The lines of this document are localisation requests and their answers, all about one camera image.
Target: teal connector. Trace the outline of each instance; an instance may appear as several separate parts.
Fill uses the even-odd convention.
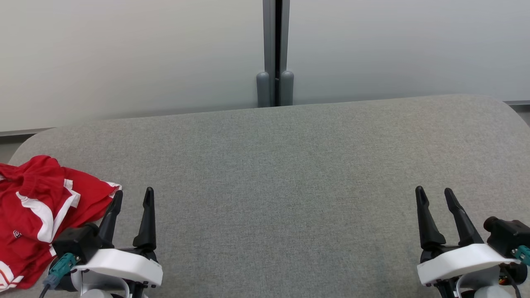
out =
[[[53,290],[57,287],[61,278],[68,274],[70,270],[77,264],[79,257],[71,253],[65,253],[57,263],[50,269],[50,272],[44,280],[44,285],[50,285]]]
[[[516,259],[520,260],[526,266],[530,266],[530,248],[521,245],[517,250],[512,251]]]

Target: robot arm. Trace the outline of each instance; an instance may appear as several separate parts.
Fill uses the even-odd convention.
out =
[[[75,260],[77,263],[66,267],[66,274],[56,272],[56,268],[65,267],[64,264],[56,266],[52,263],[45,281],[48,287],[51,285],[52,290],[80,292],[82,298],[119,297],[108,292],[119,290],[125,291],[125,298],[141,298],[145,296],[145,288],[162,284],[162,266],[154,252],[154,190],[151,187],[146,190],[142,223],[132,242],[133,247],[116,249],[112,239],[122,198],[122,191],[117,191],[99,227],[87,224],[76,229],[66,229],[52,243],[58,263],[65,257],[70,257],[69,265]]]
[[[485,244],[451,189],[445,189],[445,198],[460,237],[457,246],[445,245],[445,237],[429,211],[425,191],[421,186],[416,188],[423,248],[417,268],[421,283],[436,287],[442,298],[510,298],[501,286],[511,284],[520,298],[517,285],[527,276],[527,262],[521,260],[526,256],[525,245],[530,244],[530,228],[519,221],[491,217],[484,224],[491,232]]]

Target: black cable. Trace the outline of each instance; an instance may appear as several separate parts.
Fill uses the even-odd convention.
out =
[[[45,285],[44,289],[42,289],[42,292],[40,292],[39,298],[44,298],[44,295],[46,295],[46,292],[48,291],[49,288],[50,288],[50,284]]]
[[[508,270],[506,269],[506,267],[503,267],[501,270],[508,278],[508,281],[510,282],[511,286],[514,287],[515,297],[521,298],[521,292],[519,291],[519,288],[517,287],[517,284],[515,283],[514,278],[510,275],[510,273],[508,273]]]

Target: white wall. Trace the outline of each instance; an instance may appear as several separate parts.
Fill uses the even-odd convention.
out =
[[[0,36],[0,132],[257,106],[261,1],[1,1]]]
[[[294,104],[530,99],[529,15],[523,0],[290,0]]]

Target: gray floor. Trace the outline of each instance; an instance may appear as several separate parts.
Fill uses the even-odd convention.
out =
[[[530,126],[530,112],[518,112],[519,116]],[[0,137],[0,163],[7,163],[13,153],[32,135]]]

